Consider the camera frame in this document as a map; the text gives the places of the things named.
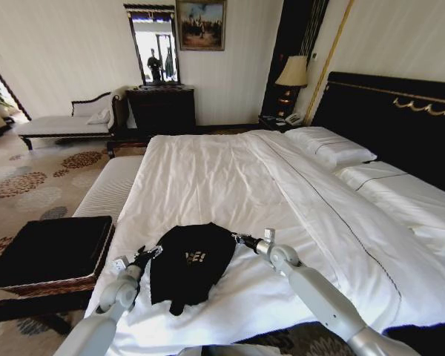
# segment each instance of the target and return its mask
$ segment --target patterned carpet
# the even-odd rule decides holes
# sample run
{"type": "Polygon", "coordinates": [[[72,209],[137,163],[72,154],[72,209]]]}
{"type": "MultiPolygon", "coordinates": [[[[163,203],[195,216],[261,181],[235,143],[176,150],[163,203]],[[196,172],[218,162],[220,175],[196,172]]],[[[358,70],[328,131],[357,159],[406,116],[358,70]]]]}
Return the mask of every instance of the patterned carpet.
{"type": "MultiPolygon", "coordinates": [[[[215,131],[235,134],[239,131],[215,131]]],[[[0,254],[29,220],[70,217],[108,162],[105,141],[34,139],[33,151],[7,132],[0,137],[0,254]]],[[[117,156],[142,154],[142,148],[116,150],[117,156]]],[[[9,297],[0,291],[0,299],[9,297]]],[[[63,315],[75,325],[82,312],[63,315]]],[[[0,323],[0,355],[52,355],[64,338],[31,319],[0,323]]],[[[279,347],[291,355],[353,355],[319,323],[253,337],[245,343],[279,347]]]]}

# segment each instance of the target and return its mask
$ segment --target white wall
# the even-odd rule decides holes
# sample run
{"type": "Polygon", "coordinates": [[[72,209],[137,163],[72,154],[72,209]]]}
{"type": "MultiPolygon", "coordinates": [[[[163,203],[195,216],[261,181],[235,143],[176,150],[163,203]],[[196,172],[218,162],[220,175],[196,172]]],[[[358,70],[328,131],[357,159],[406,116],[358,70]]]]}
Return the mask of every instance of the white wall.
{"type": "MultiPolygon", "coordinates": [[[[297,111],[301,113],[312,97],[317,72],[324,65],[326,48],[329,51],[347,3],[328,4],[322,30],[331,30],[325,36],[320,31],[315,44],[314,52],[323,56],[309,65],[313,81],[299,96],[297,111]]],[[[445,82],[445,0],[355,0],[327,73],[333,70],[445,82]]]]}
{"type": "MultiPolygon", "coordinates": [[[[70,101],[141,84],[123,3],[174,0],[0,0],[0,74],[34,118],[70,101]]],[[[283,0],[228,0],[223,52],[180,51],[200,125],[256,122],[283,0]]]]}
{"type": "Polygon", "coordinates": [[[182,82],[196,87],[200,125],[257,122],[282,0],[228,0],[225,50],[179,52],[182,82]]]}
{"type": "Polygon", "coordinates": [[[32,117],[141,82],[116,0],[0,0],[0,74],[32,117]]]}

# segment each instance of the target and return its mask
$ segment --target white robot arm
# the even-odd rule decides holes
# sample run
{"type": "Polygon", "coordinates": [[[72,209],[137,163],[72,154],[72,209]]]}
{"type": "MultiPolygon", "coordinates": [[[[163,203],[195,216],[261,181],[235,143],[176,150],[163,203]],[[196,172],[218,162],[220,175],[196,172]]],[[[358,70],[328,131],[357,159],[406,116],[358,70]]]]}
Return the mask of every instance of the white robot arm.
{"type": "MultiPolygon", "coordinates": [[[[399,341],[378,334],[364,323],[355,306],[320,272],[305,266],[297,252],[287,245],[274,243],[275,231],[267,228],[265,239],[233,234],[236,241],[252,248],[268,260],[274,270],[286,276],[294,292],[314,316],[340,336],[357,356],[416,356],[416,351],[399,341]]],[[[148,261],[162,252],[157,246],[139,250],[131,263],[102,293],[99,306],[77,324],[55,356],[104,355],[112,343],[122,314],[131,309],[139,293],[139,282],[148,261]]]]}
{"type": "Polygon", "coordinates": [[[266,228],[263,239],[233,234],[238,243],[252,248],[289,279],[295,294],[329,330],[345,340],[358,356],[419,355],[405,343],[377,333],[364,323],[355,306],[320,272],[305,266],[297,252],[287,245],[276,245],[275,230],[266,228]]]}
{"type": "Polygon", "coordinates": [[[145,246],[117,280],[105,288],[99,306],[76,325],[54,356],[105,355],[116,334],[117,322],[126,310],[132,308],[139,293],[145,266],[162,253],[161,246],[144,250],[145,246]]]}

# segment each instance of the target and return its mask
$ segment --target black dresser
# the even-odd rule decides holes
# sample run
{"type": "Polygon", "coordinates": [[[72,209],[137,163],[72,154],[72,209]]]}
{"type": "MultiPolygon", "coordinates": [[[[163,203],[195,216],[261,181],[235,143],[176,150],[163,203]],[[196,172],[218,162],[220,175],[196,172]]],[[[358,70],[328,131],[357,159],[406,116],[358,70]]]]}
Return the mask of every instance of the black dresser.
{"type": "Polygon", "coordinates": [[[146,86],[127,91],[140,136],[195,132],[194,88],[146,86]]]}

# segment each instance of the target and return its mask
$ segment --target picture frame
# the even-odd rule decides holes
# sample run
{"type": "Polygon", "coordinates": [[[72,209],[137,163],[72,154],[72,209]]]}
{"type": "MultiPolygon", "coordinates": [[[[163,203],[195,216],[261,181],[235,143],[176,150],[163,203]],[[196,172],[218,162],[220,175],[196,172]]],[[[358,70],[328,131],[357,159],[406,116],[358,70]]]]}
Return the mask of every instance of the picture frame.
{"type": "Polygon", "coordinates": [[[226,0],[178,0],[180,50],[224,50],[226,0]]]}

